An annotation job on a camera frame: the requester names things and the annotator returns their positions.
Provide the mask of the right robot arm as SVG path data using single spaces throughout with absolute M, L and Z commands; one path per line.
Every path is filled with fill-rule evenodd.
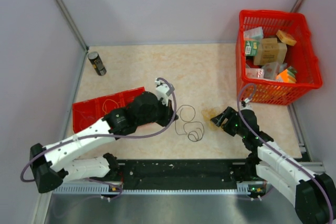
M 286 154 L 274 139 L 261 131 L 254 111 L 227 107 L 211 122 L 231 136 L 242 138 L 250 151 L 245 174 L 261 178 L 277 189 L 294 207 L 302 223 L 335 221 L 335 184 L 326 173 L 318 174 Z

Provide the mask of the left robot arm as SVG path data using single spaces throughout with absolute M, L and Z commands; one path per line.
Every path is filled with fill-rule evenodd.
M 57 143 L 37 143 L 29 150 L 28 167 L 41 194 L 63 183 L 87 178 L 114 180 L 119 174 L 117 159 L 110 153 L 92 159 L 79 157 L 120 138 L 135 139 L 137 128 L 156 123 L 162 129 L 144 138 L 157 136 L 177 120 L 176 96 L 171 91 L 143 92 L 127 106 L 114 109 L 84 130 Z

